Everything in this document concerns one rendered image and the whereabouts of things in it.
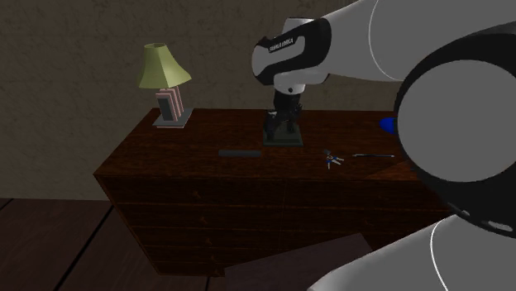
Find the dark grey remote control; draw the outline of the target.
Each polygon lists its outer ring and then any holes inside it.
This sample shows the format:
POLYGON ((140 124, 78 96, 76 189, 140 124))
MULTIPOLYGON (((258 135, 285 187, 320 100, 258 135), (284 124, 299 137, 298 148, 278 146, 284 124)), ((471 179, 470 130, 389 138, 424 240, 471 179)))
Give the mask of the dark grey remote control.
POLYGON ((221 157, 261 157, 260 150, 219 150, 221 157))

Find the bunch of keys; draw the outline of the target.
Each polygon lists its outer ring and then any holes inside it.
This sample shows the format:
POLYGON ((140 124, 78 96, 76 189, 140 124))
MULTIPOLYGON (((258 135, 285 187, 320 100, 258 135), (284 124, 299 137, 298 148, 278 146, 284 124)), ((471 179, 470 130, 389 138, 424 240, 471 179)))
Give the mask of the bunch of keys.
POLYGON ((327 169, 330 169, 331 165, 341 165, 344 161, 343 158, 333 155, 330 150, 324 149, 323 153, 326 155, 327 169))

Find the blue round object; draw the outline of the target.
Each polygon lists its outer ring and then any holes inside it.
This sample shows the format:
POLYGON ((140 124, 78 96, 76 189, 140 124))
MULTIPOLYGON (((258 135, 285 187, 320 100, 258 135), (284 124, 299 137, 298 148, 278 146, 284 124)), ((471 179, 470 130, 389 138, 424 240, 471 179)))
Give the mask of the blue round object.
POLYGON ((398 133, 398 129, 397 129, 397 118, 396 117, 385 117, 385 118, 382 118, 379 122, 380 124, 380 128, 385 131, 385 132, 388 132, 389 134, 397 134, 398 133))

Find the dark wooden chest of drawers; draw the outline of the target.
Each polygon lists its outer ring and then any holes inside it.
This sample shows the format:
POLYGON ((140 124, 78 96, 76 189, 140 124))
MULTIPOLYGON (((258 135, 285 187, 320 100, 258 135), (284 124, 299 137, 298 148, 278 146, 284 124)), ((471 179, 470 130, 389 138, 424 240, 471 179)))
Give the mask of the dark wooden chest of drawers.
POLYGON ((380 129, 382 112, 303 112, 302 147, 263 146, 261 110, 196 109, 182 129, 153 126, 158 114, 150 110, 94 175, 161 274, 221 276, 353 234, 378 249, 448 215, 380 129), (327 169, 324 149, 342 164, 327 169))

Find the green shade table lamp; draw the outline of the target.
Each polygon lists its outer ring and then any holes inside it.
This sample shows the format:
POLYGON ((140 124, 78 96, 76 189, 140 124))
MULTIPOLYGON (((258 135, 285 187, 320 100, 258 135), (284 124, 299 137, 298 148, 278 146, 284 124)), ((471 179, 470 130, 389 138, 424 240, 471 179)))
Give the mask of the green shade table lamp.
POLYGON ((165 43, 144 45, 143 65, 137 86, 156 89, 155 98, 160 115, 154 121, 157 128, 184 128, 193 109, 184 107, 179 86, 191 79, 170 53, 165 43))

